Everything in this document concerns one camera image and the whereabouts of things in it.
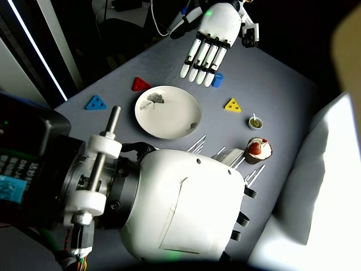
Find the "cupcake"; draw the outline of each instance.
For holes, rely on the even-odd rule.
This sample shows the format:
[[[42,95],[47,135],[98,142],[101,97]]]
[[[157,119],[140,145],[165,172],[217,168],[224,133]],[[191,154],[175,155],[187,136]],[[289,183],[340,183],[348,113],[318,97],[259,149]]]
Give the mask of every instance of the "cupcake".
[[[245,161],[248,164],[257,164],[264,161],[272,155],[272,148],[268,140],[264,138],[254,137],[248,142],[247,148],[244,151]]]

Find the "small cup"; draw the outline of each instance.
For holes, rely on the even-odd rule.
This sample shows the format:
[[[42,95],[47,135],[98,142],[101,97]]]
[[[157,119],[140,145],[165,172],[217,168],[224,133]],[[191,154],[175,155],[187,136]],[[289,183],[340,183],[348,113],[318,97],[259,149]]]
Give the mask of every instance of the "small cup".
[[[258,121],[261,126],[260,127],[255,127],[255,126],[253,126],[251,124],[251,121],[253,122],[253,119],[254,119],[254,117],[250,117],[249,120],[248,120],[248,126],[251,128],[251,130],[260,130],[260,129],[262,129],[263,121],[259,117],[256,117],[256,121]]]

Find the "yellow triangle block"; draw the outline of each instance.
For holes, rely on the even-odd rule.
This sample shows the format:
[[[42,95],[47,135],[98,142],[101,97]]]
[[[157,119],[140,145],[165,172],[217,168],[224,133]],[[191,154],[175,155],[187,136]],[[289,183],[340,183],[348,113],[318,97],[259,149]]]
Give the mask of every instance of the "yellow triangle block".
[[[233,111],[233,112],[241,112],[242,109],[241,107],[238,105],[237,101],[235,98],[232,98],[224,107],[224,110],[229,110],[229,111]]]

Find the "white robotic hand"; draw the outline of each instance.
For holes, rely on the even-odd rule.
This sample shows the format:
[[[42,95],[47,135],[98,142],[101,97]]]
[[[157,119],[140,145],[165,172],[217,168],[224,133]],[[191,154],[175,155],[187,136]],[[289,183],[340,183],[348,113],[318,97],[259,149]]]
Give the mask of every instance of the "white robotic hand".
[[[185,18],[188,23],[202,14],[200,7]],[[184,23],[179,22],[172,31]],[[229,48],[237,39],[242,27],[242,44],[257,45],[258,24],[254,24],[243,7],[243,1],[228,1],[212,5],[205,13],[197,30],[197,36],[180,71],[181,78],[188,74],[190,82],[208,87],[213,81]]]

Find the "gray tabletop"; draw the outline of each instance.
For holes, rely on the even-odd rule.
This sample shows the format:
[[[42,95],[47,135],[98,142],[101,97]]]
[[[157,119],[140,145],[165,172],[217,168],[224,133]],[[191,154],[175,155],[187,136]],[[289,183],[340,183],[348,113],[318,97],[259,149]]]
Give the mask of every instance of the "gray tabletop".
[[[194,38],[195,33],[191,32],[179,40],[164,39],[56,110],[72,123],[71,136],[85,141],[90,135],[104,130],[114,105],[122,107],[116,129],[117,139],[122,143],[145,141],[159,148],[186,150],[207,134],[201,154],[212,156],[222,146],[244,148],[252,137],[267,138],[273,149],[272,157],[264,163],[242,163],[239,167],[245,176],[262,164],[266,165],[252,186],[259,192],[258,198],[245,197],[242,203],[241,210],[250,218],[250,224],[246,229],[236,224],[235,229],[242,232],[241,241],[230,241],[226,248],[232,258],[247,260],[308,129],[316,86],[263,51],[243,48],[240,40],[228,51],[219,69],[224,75],[220,88],[189,83],[179,77],[179,71]],[[173,85],[189,91],[202,109],[199,127],[188,137],[175,141],[156,139],[143,131],[134,115],[134,105],[142,91],[131,90],[137,76],[152,86]],[[85,110],[95,94],[106,102],[109,109]],[[232,97],[241,106],[241,113],[223,109]],[[246,122],[252,113],[263,120],[262,130],[255,132],[248,128]],[[88,262],[92,270],[115,270],[135,263],[135,260],[124,249],[116,230],[97,230],[94,250]]]

